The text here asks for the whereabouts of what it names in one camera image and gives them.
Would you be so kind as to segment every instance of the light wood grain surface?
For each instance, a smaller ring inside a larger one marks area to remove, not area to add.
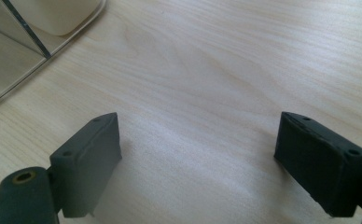
[[[362,146],[362,1],[111,0],[0,100],[0,181],[116,111],[97,218],[62,223],[360,223],[275,162],[283,110]]]

